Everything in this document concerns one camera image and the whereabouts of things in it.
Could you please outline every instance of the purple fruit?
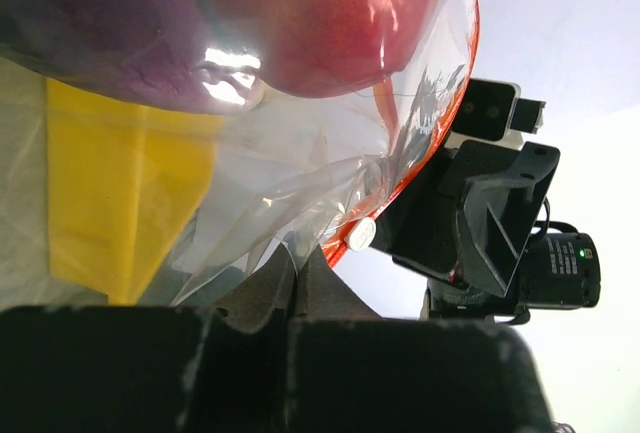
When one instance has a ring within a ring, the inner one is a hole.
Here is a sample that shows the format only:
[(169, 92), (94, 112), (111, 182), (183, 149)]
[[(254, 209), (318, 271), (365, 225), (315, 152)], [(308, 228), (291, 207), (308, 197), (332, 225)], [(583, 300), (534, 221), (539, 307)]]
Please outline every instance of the purple fruit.
[(0, 0), (0, 53), (114, 98), (233, 113), (260, 100), (256, 59), (233, 55), (195, 0)]

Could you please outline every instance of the plastic bag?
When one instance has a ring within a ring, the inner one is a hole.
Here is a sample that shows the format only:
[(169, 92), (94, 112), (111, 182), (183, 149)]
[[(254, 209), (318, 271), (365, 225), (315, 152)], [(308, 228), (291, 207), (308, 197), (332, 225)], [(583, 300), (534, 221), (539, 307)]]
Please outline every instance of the plastic bag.
[(442, 141), (478, 33), (476, 0), (0, 5), (2, 55), (50, 77), (1, 63), (0, 307), (335, 262)]

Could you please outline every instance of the white backdrop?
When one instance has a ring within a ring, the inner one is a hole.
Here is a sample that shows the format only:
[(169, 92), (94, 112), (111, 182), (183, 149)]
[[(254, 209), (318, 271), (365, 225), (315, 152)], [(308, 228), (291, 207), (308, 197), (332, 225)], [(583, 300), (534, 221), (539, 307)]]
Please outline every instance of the white backdrop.
[[(640, 0), (480, 0), (474, 76), (547, 101), (535, 141), (560, 148), (552, 217), (589, 233), (599, 306), (537, 312), (530, 345), (552, 413), (578, 433), (640, 431)], [(377, 252), (338, 273), (374, 309), (417, 317), (426, 282)]]

